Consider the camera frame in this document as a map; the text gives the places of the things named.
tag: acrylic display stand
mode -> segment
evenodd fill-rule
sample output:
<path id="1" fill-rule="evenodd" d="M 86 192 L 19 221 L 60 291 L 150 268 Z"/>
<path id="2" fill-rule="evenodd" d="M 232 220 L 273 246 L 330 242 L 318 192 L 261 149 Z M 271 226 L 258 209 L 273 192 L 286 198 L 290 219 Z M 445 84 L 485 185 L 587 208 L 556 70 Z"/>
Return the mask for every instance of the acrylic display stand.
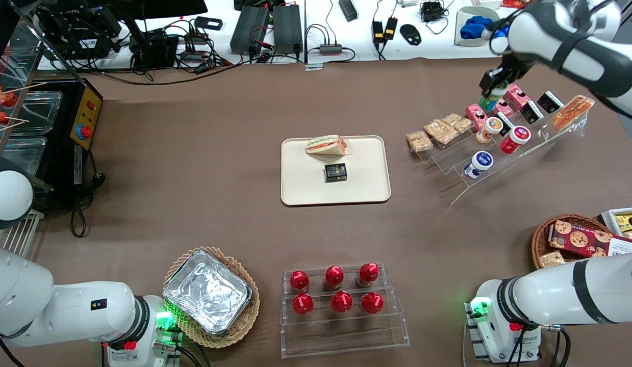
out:
<path id="1" fill-rule="evenodd" d="M 344 280 L 339 290 L 352 297 L 352 307 L 346 313 L 332 311 L 332 295 L 338 290 L 323 288 L 325 269 L 306 271 L 308 293 L 313 298 L 314 308 L 307 315 L 295 313 L 293 297 L 298 292 L 290 285 L 292 272 L 284 274 L 280 320 L 282 359 L 409 346 L 404 309 L 386 267 L 380 265 L 379 278 L 368 288 L 356 284 L 360 267 L 342 269 Z M 367 292 L 378 293 L 384 298 L 383 309 L 374 315 L 364 313 L 360 308 L 360 299 Z"/>
<path id="2" fill-rule="evenodd" d="M 583 137 L 588 112 L 577 116 L 577 118 L 569 123 L 563 130 L 557 130 L 551 124 L 551 119 L 554 115 L 555 113 L 544 116 L 544 118 L 539 119 L 535 123 L 528 124 L 521 114 L 516 112 L 510 118 L 511 122 L 516 126 L 526 126 L 531 132 L 531 138 L 512 154 L 506 154 L 499 148 L 499 142 L 504 139 L 501 135 L 494 135 L 491 142 L 482 144 L 475 137 L 474 133 L 476 130 L 472 130 L 456 138 L 455 141 L 448 144 L 444 149 L 434 148 L 420 152 L 418 156 L 425 165 L 435 163 L 443 174 L 458 175 L 457 182 L 463 187 L 463 190 L 453 202 L 451 202 L 451 205 L 454 205 L 454 203 L 464 195 L 469 195 L 486 184 L 496 181 L 506 170 L 521 162 L 525 156 L 534 151 L 540 151 L 544 146 L 553 146 L 562 135 L 575 133 Z M 463 170 L 465 170 L 466 165 L 472 160 L 472 156 L 481 150 L 493 155 L 493 167 L 483 172 L 477 179 L 465 176 Z"/>

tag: cookie box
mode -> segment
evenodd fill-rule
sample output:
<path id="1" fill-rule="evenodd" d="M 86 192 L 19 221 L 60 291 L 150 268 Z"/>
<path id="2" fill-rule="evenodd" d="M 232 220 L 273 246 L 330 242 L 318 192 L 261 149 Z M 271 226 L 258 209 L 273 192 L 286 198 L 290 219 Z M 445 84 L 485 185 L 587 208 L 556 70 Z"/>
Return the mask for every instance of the cookie box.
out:
<path id="1" fill-rule="evenodd" d="M 619 235 L 556 221 L 549 227 L 549 245 L 586 257 L 612 256 L 632 252 L 632 240 Z"/>

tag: blue cloth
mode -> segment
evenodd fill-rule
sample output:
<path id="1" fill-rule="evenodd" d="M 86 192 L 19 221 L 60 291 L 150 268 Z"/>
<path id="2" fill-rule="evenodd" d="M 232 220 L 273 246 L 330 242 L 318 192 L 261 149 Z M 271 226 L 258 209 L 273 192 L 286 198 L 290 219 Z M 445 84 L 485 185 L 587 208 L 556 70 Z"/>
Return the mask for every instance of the blue cloth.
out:
<path id="1" fill-rule="evenodd" d="M 461 27 L 462 39 L 479 39 L 481 33 L 486 29 L 486 26 L 493 21 L 483 16 L 473 16 L 465 22 L 465 25 Z"/>

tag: red knob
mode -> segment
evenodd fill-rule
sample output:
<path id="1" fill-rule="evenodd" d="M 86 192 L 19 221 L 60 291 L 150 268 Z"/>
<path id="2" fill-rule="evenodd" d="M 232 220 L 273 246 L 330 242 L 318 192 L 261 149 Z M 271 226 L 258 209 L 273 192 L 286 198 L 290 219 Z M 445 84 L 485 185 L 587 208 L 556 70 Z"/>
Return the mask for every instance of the red knob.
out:
<path id="1" fill-rule="evenodd" d="M 80 128 L 80 135 L 82 135 L 83 138 L 89 138 L 93 133 L 94 132 L 92 132 L 89 126 L 83 126 Z"/>
<path id="2" fill-rule="evenodd" d="M 325 282 L 327 285 L 336 288 L 343 282 L 343 270 L 338 265 L 329 267 L 325 271 Z"/>
<path id="3" fill-rule="evenodd" d="M 134 349 L 137 348 L 137 342 L 135 342 L 134 340 L 129 340 L 125 342 L 125 344 L 123 344 L 123 348 L 125 348 L 125 350 L 127 351 L 134 351 Z"/>
<path id="4" fill-rule="evenodd" d="M 306 290 L 309 286 L 309 276 L 302 270 L 297 270 L 291 275 L 291 287 L 296 291 Z"/>
<path id="5" fill-rule="evenodd" d="M 384 298 L 375 292 L 369 292 L 361 298 L 361 308 L 367 313 L 377 313 L 384 307 Z"/>
<path id="6" fill-rule="evenodd" d="M 336 312 L 346 312 L 352 307 L 352 297 L 350 293 L 338 291 L 332 296 L 332 309 Z"/>
<path id="7" fill-rule="evenodd" d="M 314 301 L 307 293 L 300 293 L 293 298 L 293 311 L 300 315 L 307 315 L 314 309 Z"/>
<path id="8" fill-rule="evenodd" d="M 359 280 L 362 283 L 372 283 L 379 277 L 379 265 L 367 263 L 359 270 Z"/>

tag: beige tray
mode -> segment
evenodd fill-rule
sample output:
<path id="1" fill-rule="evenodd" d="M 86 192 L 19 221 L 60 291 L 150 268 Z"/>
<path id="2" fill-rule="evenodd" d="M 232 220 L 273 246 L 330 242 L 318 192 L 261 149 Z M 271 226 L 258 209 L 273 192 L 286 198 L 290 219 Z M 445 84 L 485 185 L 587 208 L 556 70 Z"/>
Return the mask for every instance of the beige tray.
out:
<path id="1" fill-rule="evenodd" d="M 282 202 L 286 205 L 383 202 L 391 197 L 384 141 L 377 135 L 343 137 L 352 154 L 311 155 L 305 147 L 311 138 L 282 143 Z M 325 182 L 325 165 L 345 163 L 348 179 Z"/>

